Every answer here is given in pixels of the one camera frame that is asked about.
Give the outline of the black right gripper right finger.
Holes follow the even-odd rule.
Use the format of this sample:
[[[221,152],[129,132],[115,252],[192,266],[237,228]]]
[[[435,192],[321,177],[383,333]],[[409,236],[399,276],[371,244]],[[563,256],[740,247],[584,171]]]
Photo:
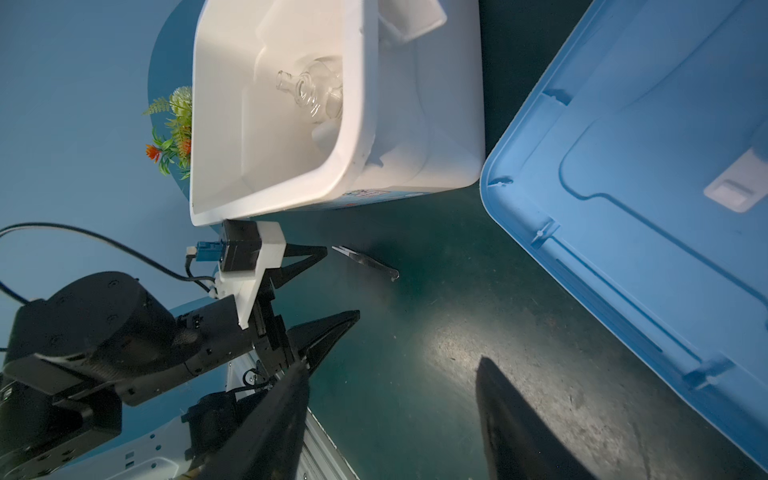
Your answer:
[[[499,367],[478,365],[475,394],[492,479],[592,479]]]

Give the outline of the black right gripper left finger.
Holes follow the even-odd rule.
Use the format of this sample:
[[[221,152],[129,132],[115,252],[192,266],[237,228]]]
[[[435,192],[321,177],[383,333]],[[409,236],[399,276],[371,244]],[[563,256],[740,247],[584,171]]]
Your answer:
[[[201,479],[294,479],[302,451],[309,373],[292,365],[224,446],[204,464]]]

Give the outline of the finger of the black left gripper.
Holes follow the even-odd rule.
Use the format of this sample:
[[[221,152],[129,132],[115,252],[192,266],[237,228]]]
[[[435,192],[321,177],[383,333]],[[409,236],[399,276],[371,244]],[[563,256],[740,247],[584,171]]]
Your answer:
[[[336,343],[359,321],[360,311],[349,310],[291,327],[287,331],[293,352],[313,375]]]
[[[283,266],[278,263],[275,268],[269,268],[265,271],[263,283],[274,289],[279,289],[295,277],[310,269],[328,254],[325,246],[307,246],[287,244],[284,250],[283,258],[300,257],[299,261]]]

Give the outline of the light blue plastic lid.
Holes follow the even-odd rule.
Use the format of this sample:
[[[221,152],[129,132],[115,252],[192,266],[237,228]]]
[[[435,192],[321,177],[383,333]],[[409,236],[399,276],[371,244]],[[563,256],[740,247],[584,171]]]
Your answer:
[[[766,465],[765,2],[593,2],[479,190],[564,289]]]

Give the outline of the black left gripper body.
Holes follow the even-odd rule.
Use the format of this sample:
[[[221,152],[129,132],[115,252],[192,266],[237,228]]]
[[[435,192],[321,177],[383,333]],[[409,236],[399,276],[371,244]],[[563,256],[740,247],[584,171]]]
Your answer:
[[[290,345],[260,288],[241,327],[233,296],[174,316],[137,279],[101,272],[16,313],[3,374],[73,409],[101,391],[137,406],[251,350],[269,372]]]

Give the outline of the metal tweezers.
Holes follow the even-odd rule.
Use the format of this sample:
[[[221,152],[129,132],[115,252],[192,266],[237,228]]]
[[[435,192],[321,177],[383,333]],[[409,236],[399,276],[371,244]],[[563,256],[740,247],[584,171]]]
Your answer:
[[[353,251],[345,246],[340,245],[333,245],[332,249],[360,265],[384,272],[392,282],[395,282],[400,278],[400,273],[397,269],[389,267],[368,255]]]

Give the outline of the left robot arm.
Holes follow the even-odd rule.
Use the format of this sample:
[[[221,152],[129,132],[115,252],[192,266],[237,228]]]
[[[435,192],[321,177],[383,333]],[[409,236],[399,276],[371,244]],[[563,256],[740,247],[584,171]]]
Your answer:
[[[309,379],[357,311],[286,328],[277,288],[326,256],[289,244],[239,314],[234,295],[172,315],[134,277],[92,274],[16,313],[1,370],[1,475],[35,479],[119,436],[123,410],[248,353],[256,381],[202,398],[181,418],[186,460],[210,479],[291,479]]]

